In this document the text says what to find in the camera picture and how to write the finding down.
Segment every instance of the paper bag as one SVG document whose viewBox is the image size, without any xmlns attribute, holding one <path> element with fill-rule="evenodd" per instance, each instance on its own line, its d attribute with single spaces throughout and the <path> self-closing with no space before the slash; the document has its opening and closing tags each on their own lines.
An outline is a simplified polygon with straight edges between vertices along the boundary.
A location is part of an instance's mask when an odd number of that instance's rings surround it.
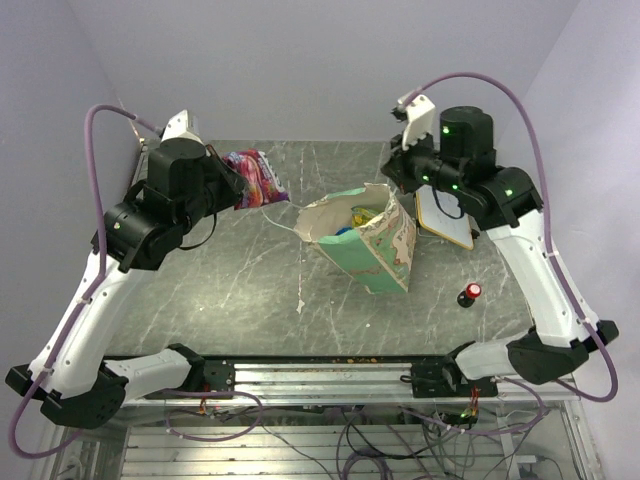
<svg viewBox="0 0 640 480">
<path fill-rule="evenodd" d="M 351 225 L 353 207 L 382 213 L 336 235 Z M 369 293 L 408 291 L 416 225 L 388 185 L 365 183 L 364 188 L 327 195 L 300 211 L 294 230 Z"/>
</svg>

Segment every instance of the wall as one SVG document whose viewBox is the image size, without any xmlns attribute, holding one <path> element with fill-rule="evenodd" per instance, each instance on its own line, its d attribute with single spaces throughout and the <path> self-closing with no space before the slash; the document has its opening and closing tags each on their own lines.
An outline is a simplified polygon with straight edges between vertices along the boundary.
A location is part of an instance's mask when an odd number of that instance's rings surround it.
<svg viewBox="0 0 640 480">
<path fill-rule="evenodd" d="M 632 0 L 582 0 L 526 96 L 549 178 L 554 237 L 573 278 L 621 336 L 610 348 L 620 374 L 611 403 L 586 403 L 607 477 L 638 478 L 635 416 L 640 395 L 640 16 Z M 519 118 L 499 145 L 501 161 L 534 171 Z M 609 386 L 599 355 L 580 386 Z"/>
<path fill-rule="evenodd" d="M 84 270 L 95 230 L 82 122 L 117 97 L 66 2 L 7 0 L 0 7 L 0 372 L 28 363 L 53 333 Z M 96 119 L 105 205 L 122 195 L 137 139 L 110 114 Z M 0 477 L 26 478 L 31 462 L 6 442 L 17 395 L 0 385 Z M 24 419 L 37 446 L 41 415 Z"/>
<path fill-rule="evenodd" d="M 389 111 L 420 83 L 491 73 L 524 95 L 577 0 L 69 0 L 125 105 L 156 121 L 183 108 L 217 139 L 387 140 Z M 511 107 L 478 82 L 440 108 Z"/>
</svg>

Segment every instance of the yellow edge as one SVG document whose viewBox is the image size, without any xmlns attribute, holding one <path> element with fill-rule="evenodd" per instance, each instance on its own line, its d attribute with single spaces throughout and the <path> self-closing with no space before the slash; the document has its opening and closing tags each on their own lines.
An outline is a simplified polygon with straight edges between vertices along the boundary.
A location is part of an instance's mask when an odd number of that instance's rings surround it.
<svg viewBox="0 0 640 480">
<path fill-rule="evenodd" d="M 422 223 L 422 215 L 420 214 L 420 199 L 418 198 L 418 194 L 416 193 L 416 198 L 415 198 L 415 202 L 416 202 L 416 210 L 418 211 L 418 223 L 420 224 L 420 226 L 422 228 L 424 228 L 425 230 L 427 230 L 428 232 L 431 233 L 435 233 L 436 235 L 438 235 L 439 237 L 442 237 L 446 240 L 449 240 L 451 243 L 455 243 L 456 245 L 458 245 L 459 247 L 464 248 L 465 250 L 473 250 L 473 237 L 471 237 L 471 246 L 469 245 L 465 245 L 464 243 L 460 243 L 457 240 L 454 240 L 453 238 L 448 237 L 447 235 L 443 235 L 442 233 L 429 228 L 429 227 L 425 227 Z M 469 217 L 467 217 L 467 224 L 469 225 L 469 231 L 471 231 L 471 224 L 469 224 Z"/>
</svg>

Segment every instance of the table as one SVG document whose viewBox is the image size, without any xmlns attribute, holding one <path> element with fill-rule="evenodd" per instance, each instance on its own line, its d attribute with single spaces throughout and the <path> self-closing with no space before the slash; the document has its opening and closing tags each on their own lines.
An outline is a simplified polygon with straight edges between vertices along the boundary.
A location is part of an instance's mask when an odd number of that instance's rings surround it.
<svg viewBox="0 0 640 480">
<path fill-rule="evenodd" d="M 221 141 L 220 152 L 266 152 L 292 203 L 387 181 L 382 142 Z M 401 202 L 415 214 L 411 196 Z M 200 354 L 442 354 L 470 341 L 506 337 L 531 326 L 524 296 L 486 235 L 473 251 L 420 232 L 408 294 L 370 295 L 298 237 L 297 207 L 225 211 L 202 247 L 167 256 L 140 292 L 107 351 L 146 355 L 180 342 Z M 203 239 L 202 220 L 186 243 Z M 483 287 L 468 309 L 458 293 Z"/>
</svg>

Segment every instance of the whiteboard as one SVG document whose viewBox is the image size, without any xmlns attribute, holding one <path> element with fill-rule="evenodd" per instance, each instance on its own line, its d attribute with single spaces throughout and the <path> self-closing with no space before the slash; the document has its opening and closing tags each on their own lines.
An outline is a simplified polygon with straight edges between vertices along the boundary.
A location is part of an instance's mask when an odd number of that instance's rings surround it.
<svg viewBox="0 0 640 480">
<path fill-rule="evenodd" d="M 445 212 L 453 216 L 460 214 L 456 197 L 445 192 L 437 192 L 437 195 L 440 206 Z M 416 211 L 418 223 L 422 228 L 446 238 L 462 248 L 473 249 L 469 216 L 465 213 L 462 218 L 457 220 L 447 217 L 438 209 L 429 185 L 423 185 L 416 192 Z"/>
</svg>

